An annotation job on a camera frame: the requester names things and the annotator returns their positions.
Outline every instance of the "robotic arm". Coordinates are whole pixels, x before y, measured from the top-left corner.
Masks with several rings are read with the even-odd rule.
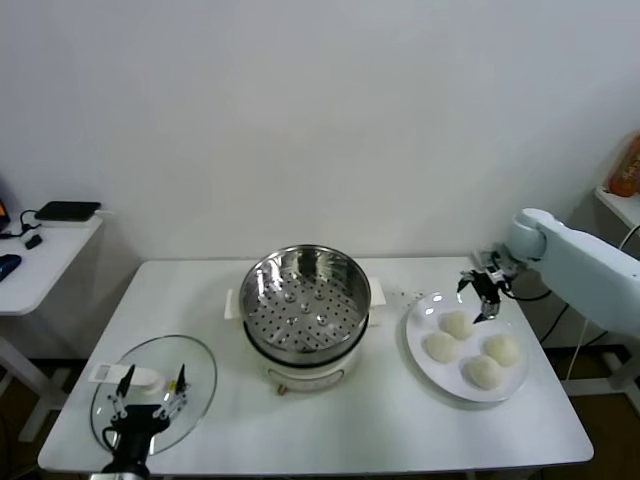
[[[102,473],[91,475],[91,480],[148,480],[150,473],[146,462],[153,437],[169,428],[187,404],[186,392],[190,385],[182,365],[162,403],[125,405],[134,371],[135,365],[132,365],[120,380],[115,394],[107,397],[113,404],[114,415],[111,426],[103,430],[102,439],[113,459]],[[108,432],[115,434],[115,445],[107,438]]]
[[[633,257],[531,208],[516,215],[503,250],[508,255],[490,252],[493,265],[486,265],[487,272],[463,273],[459,289],[465,278],[473,283],[483,313],[497,314],[496,295],[504,290],[504,277],[514,271],[515,260],[538,271],[556,295],[601,328],[640,335],[640,262]]]

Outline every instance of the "shelf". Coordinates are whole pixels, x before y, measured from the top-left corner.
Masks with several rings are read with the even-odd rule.
[[[595,195],[628,227],[635,227],[640,224],[640,195],[637,193],[632,197],[619,197],[608,193],[605,187],[599,186],[596,187]]]

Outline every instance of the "glass lid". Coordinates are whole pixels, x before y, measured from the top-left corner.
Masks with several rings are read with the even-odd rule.
[[[183,335],[167,335],[148,340],[127,352],[119,365],[135,365],[151,369],[162,377],[161,386],[148,389],[132,384],[124,398],[124,405],[158,404],[165,402],[173,389],[180,369],[184,365],[187,402],[171,419],[167,430],[156,435],[149,448],[149,455],[160,453],[185,438],[205,415],[216,391],[217,371],[213,354],[199,340]],[[117,385],[100,383],[91,404],[91,429],[97,442],[109,450],[103,440],[103,430],[111,426],[113,403],[107,398],[114,395]],[[116,434],[107,431],[106,439],[113,445]]]

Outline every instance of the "blue object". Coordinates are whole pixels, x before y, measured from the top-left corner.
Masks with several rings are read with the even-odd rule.
[[[22,257],[20,255],[9,253],[7,255],[0,256],[0,282],[18,268],[20,263],[22,263]]]

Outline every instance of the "white wall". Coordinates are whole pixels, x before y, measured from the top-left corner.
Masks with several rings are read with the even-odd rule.
[[[640,124],[639,15],[633,0],[1,2],[3,184],[22,206],[117,213],[62,335],[86,354],[139,258],[462,254],[522,207],[566,217]]]

